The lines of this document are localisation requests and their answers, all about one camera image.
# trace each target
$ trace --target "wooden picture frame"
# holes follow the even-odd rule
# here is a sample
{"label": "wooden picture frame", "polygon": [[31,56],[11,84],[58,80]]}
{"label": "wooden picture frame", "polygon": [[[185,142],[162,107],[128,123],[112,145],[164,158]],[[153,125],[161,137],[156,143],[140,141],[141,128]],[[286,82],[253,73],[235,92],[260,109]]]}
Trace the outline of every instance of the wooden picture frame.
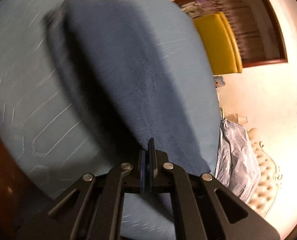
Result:
{"label": "wooden picture frame", "polygon": [[[174,2],[177,5],[182,6],[182,5],[190,3],[192,1],[195,1],[195,0],[175,0]],[[270,59],[270,60],[243,63],[243,68],[259,66],[259,65],[267,65],[267,64],[287,63],[287,52],[286,52],[285,43],[284,43],[284,39],[283,39],[283,35],[282,35],[282,31],[281,31],[281,27],[280,27],[278,18],[274,12],[274,9],[273,9],[270,1],[269,0],[262,0],[262,1],[266,8],[266,11],[269,14],[270,20],[272,22],[274,33],[277,38],[277,42],[278,42],[278,46],[279,46],[279,53],[280,53],[281,57],[276,58],[276,59]]]}

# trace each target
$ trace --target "dark blue towel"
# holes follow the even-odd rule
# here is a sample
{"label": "dark blue towel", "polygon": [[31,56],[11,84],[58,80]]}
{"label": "dark blue towel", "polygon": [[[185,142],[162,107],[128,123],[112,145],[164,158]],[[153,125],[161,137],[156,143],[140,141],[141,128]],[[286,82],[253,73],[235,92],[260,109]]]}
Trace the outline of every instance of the dark blue towel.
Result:
{"label": "dark blue towel", "polygon": [[102,147],[123,156],[137,154],[154,137],[156,149],[188,173],[209,170],[150,29],[134,5],[65,0],[46,22],[64,87]]}

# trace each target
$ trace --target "light blue fabric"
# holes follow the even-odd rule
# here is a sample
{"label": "light blue fabric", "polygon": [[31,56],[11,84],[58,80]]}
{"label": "light blue fabric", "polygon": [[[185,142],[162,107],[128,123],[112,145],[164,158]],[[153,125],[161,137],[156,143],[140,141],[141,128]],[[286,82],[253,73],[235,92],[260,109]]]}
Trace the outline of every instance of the light blue fabric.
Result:
{"label": "light blue fabric", "polygon": [[[154,32],[201,155],[214,172],[220,114],[199,35],[192,21],[168,0],[133,1]],[[22,171],[52,198],[82,174],[99,175],[111,168],[75,113],[47,51],[41,20],[62,2],[0,2],[0,137]],[[129,238],[175,238],[172,222],[137,196],[125,198],[123,221],[122,235]]]}

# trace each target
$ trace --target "white tufted headboard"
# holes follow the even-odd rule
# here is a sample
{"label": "white tufted headboard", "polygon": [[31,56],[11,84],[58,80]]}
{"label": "white tufted headboard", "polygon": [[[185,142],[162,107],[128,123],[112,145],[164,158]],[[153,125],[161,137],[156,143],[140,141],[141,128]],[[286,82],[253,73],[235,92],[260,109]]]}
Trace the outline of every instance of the white tufted headboard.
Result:
{"label": "white tufted headboard", "polygon": [[263,151],[260,131],[252,128],[247,134],[261,169],[260,182],[248,205],[264,218],[275,202],[282,175],[275,162]]}

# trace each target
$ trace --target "yellow headboard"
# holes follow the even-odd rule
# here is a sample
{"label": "yellow headboard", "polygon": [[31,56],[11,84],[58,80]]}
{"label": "yellow headboard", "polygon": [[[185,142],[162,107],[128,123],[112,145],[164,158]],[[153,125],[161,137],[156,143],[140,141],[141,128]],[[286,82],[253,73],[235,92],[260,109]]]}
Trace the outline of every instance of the yellow headboard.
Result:
{"label": "yellow headboard", "polygon": [[242,60],[232,28],[222,12],[195,18],[214,75],[242,73]]}

